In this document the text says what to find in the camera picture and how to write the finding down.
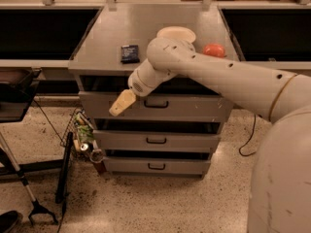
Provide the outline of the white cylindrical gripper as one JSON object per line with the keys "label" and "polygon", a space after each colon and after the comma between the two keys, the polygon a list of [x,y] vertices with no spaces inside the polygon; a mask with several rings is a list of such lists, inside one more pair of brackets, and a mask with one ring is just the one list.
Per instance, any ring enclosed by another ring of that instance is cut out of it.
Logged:
{"label": "white cylindrical gripper", "polygon": [[136,95],[148,96],[155,88],[155,76],[143,69],[136,69],[128,78],[128,86],[113,103],[109,113],[117,117],[136,102]]}

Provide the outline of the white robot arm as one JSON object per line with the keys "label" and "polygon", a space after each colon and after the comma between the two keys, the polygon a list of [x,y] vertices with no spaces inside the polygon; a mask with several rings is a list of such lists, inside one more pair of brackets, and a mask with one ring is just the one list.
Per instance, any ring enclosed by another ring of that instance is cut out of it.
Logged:
{"label": "white robot arm", "polygon": [[257,150],[247,233],[311,233],[311,78],[197,53],[186,41],[155,38],[109,113],[186,76],[271,122]]}

